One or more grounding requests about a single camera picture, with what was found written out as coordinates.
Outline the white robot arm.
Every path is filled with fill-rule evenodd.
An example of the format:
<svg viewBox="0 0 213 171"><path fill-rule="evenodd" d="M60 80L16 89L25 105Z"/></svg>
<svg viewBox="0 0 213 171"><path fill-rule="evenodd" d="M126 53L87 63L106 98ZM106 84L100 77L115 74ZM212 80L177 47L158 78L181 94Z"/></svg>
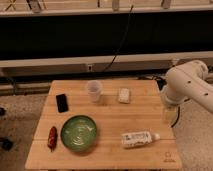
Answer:
<svg viewBox="0 0 213 171"><path fill-rule="evenodd" d="M213 86L205 81L207 76L208 67L200 60L186 62L167 71L160 97L165 105L165 121L172 127L180 118L179 105L185 97L213 114Z"/></svg>

